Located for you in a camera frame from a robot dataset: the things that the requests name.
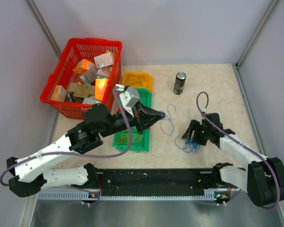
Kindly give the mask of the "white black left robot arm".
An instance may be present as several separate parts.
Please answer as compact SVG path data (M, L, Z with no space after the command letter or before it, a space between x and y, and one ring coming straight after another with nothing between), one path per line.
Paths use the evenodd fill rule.
M54 143L28 157L7 159L7 171L12 174L9 190L18 197L28 197L56 186L92 189L99 183L97 169L92 164L72 169L54 169L53 166L72 156L90 157L88 152L101 146L102 138L130 131L132 127L142 134L165 117L163 112L140 102L132 111L121 109L111 114L104 104L92 105L83 114L83 121Z

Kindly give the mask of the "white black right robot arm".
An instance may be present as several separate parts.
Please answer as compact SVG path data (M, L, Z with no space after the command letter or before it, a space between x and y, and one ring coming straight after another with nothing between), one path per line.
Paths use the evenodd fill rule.
M182 139L205 146L208 141L230 154L242 165L218 163L213 167L212 183L223 187L230 183L246 192L258 207L284 201L284 165L252 150L231 129L224 129L218 113L208 113L202 121L192 120Z

